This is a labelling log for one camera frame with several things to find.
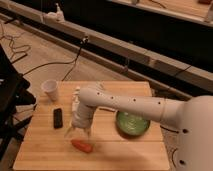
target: wooden table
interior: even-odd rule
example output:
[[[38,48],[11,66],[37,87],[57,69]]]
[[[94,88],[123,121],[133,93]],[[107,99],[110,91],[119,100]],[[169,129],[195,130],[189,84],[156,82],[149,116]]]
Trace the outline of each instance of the wooden table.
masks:
[[[102,82],[109,91],[136,96],[151,96],[147,82]],[[126,139],[115,127],[115,113],[98,109],[94,116],[91,140],[94,151],[85,154],[75,149],[70,137],[64,138],[71,114],[76,86],[88,82],[59,82],[59,101],[42,94],[28,127],[14,170],[169,170],[169,162],[159,124],[152,122],[145,135]],[[52,110],[63,109],[64,127],[53,129]]]
[[[131,3],[131,0],[118,0],[118,1]],[[200,4],[198,3],[198,0],[154,0],[154,1],[161,3],[170,11],[194,15],[202,18],[205,18],[209,9],[209,5]],[[159,4],[154,3],[150,0],[140,0],[140,4],[162,8]]]

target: carrot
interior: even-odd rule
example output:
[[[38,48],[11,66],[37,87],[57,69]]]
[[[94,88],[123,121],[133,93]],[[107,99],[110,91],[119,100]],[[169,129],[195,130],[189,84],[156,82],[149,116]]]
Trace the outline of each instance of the carrot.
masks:
[[[93,150],[93,146],[89,143],[84,142],[83,140],[71,140],[72,145],[80,151],[85,153],[91,153]]]

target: remote control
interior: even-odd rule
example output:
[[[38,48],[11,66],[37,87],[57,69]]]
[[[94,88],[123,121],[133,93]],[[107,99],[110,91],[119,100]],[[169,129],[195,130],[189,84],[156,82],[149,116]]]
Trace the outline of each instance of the remote control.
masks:
[[[62,119],[62,110],[61,108],[53,110],[53,126],[54,128],[62,128],[63,127],[63,119]]]

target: green bowl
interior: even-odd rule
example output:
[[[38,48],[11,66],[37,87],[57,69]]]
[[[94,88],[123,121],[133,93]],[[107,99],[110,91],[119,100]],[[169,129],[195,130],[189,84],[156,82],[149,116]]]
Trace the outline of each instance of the green bowl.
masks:
[[[150,121],[141,116],[118,111],[116,114],[118,128],[127,135],[139,136],[149,128]]]

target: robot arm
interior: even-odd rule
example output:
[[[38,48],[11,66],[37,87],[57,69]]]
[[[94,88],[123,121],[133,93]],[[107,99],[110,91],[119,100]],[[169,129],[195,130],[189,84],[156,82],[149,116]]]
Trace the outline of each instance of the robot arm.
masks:
[[[73,127],[87,129],[98,106],[142,115],[179,130],[177,171],[213,170],[213,97],[200,96],[187,102],[155,97],[118,96],[100,84],[81,88]]]
[[[78,97],[80,104],[72,125],[79,128],[91,127],[96,108],[104,106],[179,129],[181,106],[184,103],[164,98],[119,96],[105,91],[100,84],[82,88]]]

